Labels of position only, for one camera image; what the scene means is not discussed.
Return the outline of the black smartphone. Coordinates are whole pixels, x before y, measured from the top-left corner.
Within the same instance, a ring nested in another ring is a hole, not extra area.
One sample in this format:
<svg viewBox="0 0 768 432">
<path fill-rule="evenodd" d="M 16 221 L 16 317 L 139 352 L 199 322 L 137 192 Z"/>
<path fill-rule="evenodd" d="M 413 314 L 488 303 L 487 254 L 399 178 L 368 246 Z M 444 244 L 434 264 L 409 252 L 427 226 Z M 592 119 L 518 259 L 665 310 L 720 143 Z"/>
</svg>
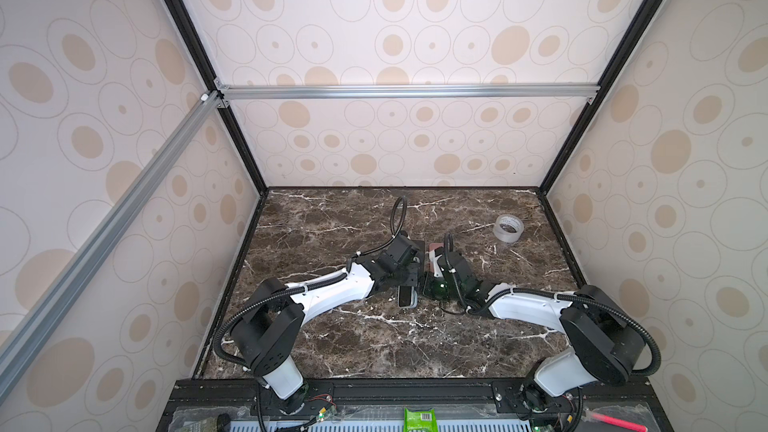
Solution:
<svg viewBox="0 0 768 432">
<path fill-rule="evenodd" d="M 418 303 L 418 294 L 412 286 L 399 286 L 397 292 L 398 307 L 403 309 L 415 308 Z"/>
</svg>

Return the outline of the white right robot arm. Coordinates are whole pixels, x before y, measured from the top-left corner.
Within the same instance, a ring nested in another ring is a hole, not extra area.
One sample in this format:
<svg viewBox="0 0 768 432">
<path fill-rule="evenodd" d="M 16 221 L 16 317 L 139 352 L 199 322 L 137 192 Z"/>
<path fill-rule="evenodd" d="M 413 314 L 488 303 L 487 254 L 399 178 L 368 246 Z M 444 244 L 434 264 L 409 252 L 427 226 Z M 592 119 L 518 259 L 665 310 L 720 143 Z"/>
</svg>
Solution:
<svg viewBox="0 0 768 432">
<path fill-rule="evenodd" d="M 477 278 L 461 253 L 429 246 L 423 294 L 456 301 L 469 315 L 532 323 L 562 333 L 568 347 L 536 363 L 522 392 L 531 401 L 593 382 L 623 385 L 652 338 L 601 289 L 547 292 Z"/>
</svg>

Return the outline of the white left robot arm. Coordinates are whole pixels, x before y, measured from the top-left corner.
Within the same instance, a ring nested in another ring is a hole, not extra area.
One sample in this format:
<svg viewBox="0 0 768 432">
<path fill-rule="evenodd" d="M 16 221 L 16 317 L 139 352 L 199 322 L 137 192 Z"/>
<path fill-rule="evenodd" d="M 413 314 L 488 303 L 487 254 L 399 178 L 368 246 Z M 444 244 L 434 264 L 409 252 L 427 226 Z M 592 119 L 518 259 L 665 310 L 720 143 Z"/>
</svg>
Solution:
<svg viewBox="0 0 768 432">
<path fill-rule="evenodd" d="M 413 307 L 423 262 L 423 244 L 399 238 L 385 249 L 356 254 L 341 270 L 316 279 L 289 285 L 270 278 L 217 330 L 216 355 L 249 369 L 278 399 L 303 401 L 305 380 L 291 356 L 302 327 L 390 289 L 400 290 L 403 307 Z"/>
</svg>

